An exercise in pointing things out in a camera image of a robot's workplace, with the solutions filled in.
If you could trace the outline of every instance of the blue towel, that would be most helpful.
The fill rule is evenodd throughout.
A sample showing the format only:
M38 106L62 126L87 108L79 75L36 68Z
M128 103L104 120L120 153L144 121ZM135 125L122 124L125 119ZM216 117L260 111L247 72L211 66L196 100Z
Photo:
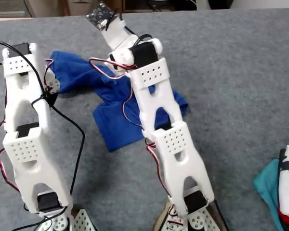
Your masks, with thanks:
M284 231L278 217L277 186L278 186L278 159L274 159L257 176L254 186L262 199L268 204L274 223L279 231Z
M122 103L131 91L129 78L109 79L76 54L54 51L51 58L54 60L51 69L60 81L59 93L66 93L75 88L90 87L103 99L104 102L93 111L93 117L110 151L143 138L141 128L129 123L121 110ZM107 67L99 66L99 68L113 75ZM154 88L155 86L151 86L150 92L154 91ZM188 103L175 90L173 95L184 115ZM139 107L134 95L125 104L125 113L131 121L140 124ZM155 126L158 127L167 122L168 114L163 109L158 109Z

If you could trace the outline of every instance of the hole pattern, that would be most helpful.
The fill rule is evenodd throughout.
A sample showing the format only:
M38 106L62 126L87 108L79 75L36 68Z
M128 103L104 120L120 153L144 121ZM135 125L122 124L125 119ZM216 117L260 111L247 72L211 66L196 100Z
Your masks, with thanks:
M141 75L144 76L144 83L146 83L148 80L153 80L158 76L163 76L163 74L161 72L158 72L155 68L153 68L152 70L147 70L147 72L142 72Z
M169 78L166 60L162 58L155 63L133 70L131 77L136 79L138 89L157 84Z
M96 231L94 226L90 222L90 218L84 210L80 210L75 218L74 231Z
M14 57L10 58L10 61L6 63L7 69L9 69L11 72L16 71L18 73L21 72L27 72L29 71L29 64L23 63L23 58L21 57Z
M188 219L191 226L196 230L202 230L204 227L207 231L220 230L205 208L190 214Z
M165 146L167 147L167 152L170 154L176 154L182 151L186 146L186 140L184 138L185 129L182 128L172 128L167 130L167 135L164 135Z
M17 161L26 162L38 157L36 144L33 141L24 141L11 144L12 152Z

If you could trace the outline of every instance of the white plastic part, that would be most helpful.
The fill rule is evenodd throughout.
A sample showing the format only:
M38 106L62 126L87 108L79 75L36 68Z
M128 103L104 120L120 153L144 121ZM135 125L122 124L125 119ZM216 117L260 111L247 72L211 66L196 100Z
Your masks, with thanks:
M73 228L73 231L96 231L84 209L81 209L75 217Z
M69 223L65 214L62 214L52 220L48 220L41 224L36 231L65 231L69 225L69 231L75 231L74 218L69 216Z
M128 72L126 75L131 79L140 109L139 117L144 127L143 135L145 137L153 141L156 111L160 107L169 114L171 122L182 121L180 107L174 100L169 82L169 72L164 58ZM151 85L155 85L155 92L152 95L148 88Z
M184 181L192 177L208 203L214 201L214 193L204 163L193 145L187 124L178 121L169 130L153 132L155 142L164 165L164 178L177 213L185 217L188 213L184 202Z
M112 50L128 38L129 33L124 29L125 26L125 21L121 21L120 17L117 17L111 22L107 31L102 30L102 35Z
M112 31L121 30L121 33L124 31L124 28L119 27L117 23L111 23L109 28ZM106 38L105 33L102 33L112 50L115 50L113 53L118 51L116 61L131 64L133 57L129 57L131 52L128 51L131 46L115 48L109 42L109 38ZM154 38L151 41L157 53L161 54L162 45L159 40ZM116 74L122 74L122 70L117 71L113 68L111 70ZM175 205L179 217L186 219L188 211L183 194L184 181L187 177L192 177L197 182L208 203L214 200L214 193L204 163L193 145L187 124L182 120L180 107L174 99L166 60L160 58L155 63L129 71L126 76L131 79L140 109L139 117L144 128L143 135L156 143L163 161L164 180L171 194L170 202ZM148 87L152 85L155 85L155 92L150 94ZM159 108L163 108L170 117L172 128L167 131L163 129L155 131L156 111Z
M51 160L42 128L31 128L28 136L17 138L18 132L8 132L3 146L13 165L15 182L31 213L38 212L35 186L44 183L57 193L62 206L71 206L72 197L58 166Z
M157 53L158 55L162 54L162 52L163 52L163 45L162 45L162 43L159 41L159 39L153 38L153 39L150 39L150 40L148 40L148 41L153 43L153 45L154 45L154 47L155 47L155 50L156 50L156 53Z
M202 208L189 214L188 220L194 230L202 231L204 229L205 231L220 231L220 228L217 226L206 208Z
M42 87L45 88L46 85L41 78L44 77L46 63L39 53L37 44L31 43L29 49L31 54L27 54L25 57L36 68ZM31 103L42 94L37 76L22 57L9 58L8 49L3 49L2 56L7 89L4 124L4 129L7 133L3 140L3 146L13 165L16 185L31 213L39 212L36 185L43 183L49 186L52 192L56 192L61 205L67 206L64 216L69 216L72 207L72 197L64 177L59 172L58 166L51 160L51 151L48 146L51 132L50 108L44 99L33 104L34 109L38 113L39 127L31 128L27 136L20 138L18 137L18 131L16 131L20 125L19 122L24 108L26 106L31 107ZM58 91L59 83L51 70L47 72L46 83L55 86L52 89L53 93ZM58 214L58 211L48 214L39 212L42 217L55 214Z
M38 47L35 43L30 44L32 54L25 57L36 68L39 76L44 76L45 61L39 54ZM40 88L36 74L32 68L20 56L9 58L8 49L3 49L3 69L6 78L7 89L7 105L5 108L4 129L7 132L16 131L19 126L22 112L26 106L38 99L42 90ZM20 76L19 73L28 72L26 76ZM33 104L34 109L38 113L39 126L43 129L44 134L50 134L50 110L47 102L42 99Z
M53 231L53 224L51 220L48 220L40 225L37 231Z
M53 219L53 228L56 231L64 231L68 226L68 221L65 215L60 215Z

